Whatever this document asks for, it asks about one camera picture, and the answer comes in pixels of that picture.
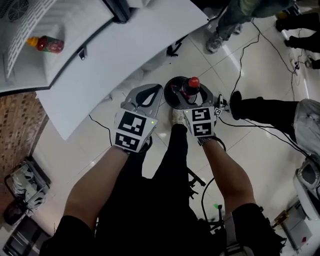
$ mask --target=black round base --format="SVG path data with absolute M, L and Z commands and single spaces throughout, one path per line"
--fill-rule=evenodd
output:
M 183 108 L 180 104 L 178 96 L 172 91 L 171 85 L 181 88 L 186 79 L 188 78 L 184 76 L 174 77 L 169 82 L 167 82 L 164 87 L 163 94 L 164 94 L 165 101 L 169 104 L 170 107 L 174 109 L 182 110 Z

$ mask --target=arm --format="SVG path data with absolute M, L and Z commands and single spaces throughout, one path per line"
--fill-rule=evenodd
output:
M 74 216 L 93 230 L 98 214 L 108 200 L 128 156 L 119 147 L 112 146 L 74 185 L 63 215 Z
M 215 140 L 203 144 L 216 184 L 224 199 L 225 212 L 231 213 L 238 207 L 255 203 L 254 192 L 246 172 Z

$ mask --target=bottle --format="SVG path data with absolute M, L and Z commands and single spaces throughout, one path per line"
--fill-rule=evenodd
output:
M 36 47 L 38 51 L 59 54 L 65 47 L 65 42 L 49 36 L 33 36 L 26 40 L 26 43 Z
M 181 92 L 190 103 L 194 103 L 196 101 L 200 85 L 199 79 L 195 76 L 188 78 L 183 82 Z

